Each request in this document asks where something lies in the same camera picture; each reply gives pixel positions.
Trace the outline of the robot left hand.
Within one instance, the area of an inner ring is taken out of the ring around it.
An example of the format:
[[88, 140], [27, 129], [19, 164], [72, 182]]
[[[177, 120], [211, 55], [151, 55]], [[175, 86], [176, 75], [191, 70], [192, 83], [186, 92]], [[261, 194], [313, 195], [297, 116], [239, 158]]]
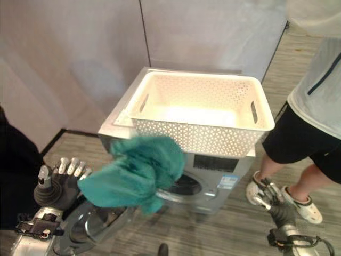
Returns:
[[72, 207], [80, 194], [77, 182], [91, 174], [92, 169], [77, 157], [62, 157], [53, 167], [42, 165], [34, 189], [34, 200], [42, 207], [64, 212]]

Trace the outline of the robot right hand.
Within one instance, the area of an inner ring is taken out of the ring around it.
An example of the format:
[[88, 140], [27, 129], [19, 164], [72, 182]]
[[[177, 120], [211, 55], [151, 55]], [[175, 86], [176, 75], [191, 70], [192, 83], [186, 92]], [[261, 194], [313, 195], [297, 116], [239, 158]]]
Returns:
[[269, 179], [263, 179], [262, 184], [262, 186], [257, 185], [261, 193], [253, 196], [252, 200], [271, 215], [277, 228], [282, 228], [285, 225], [295, 226], [295, 212], [285, 201], [278, 186]]

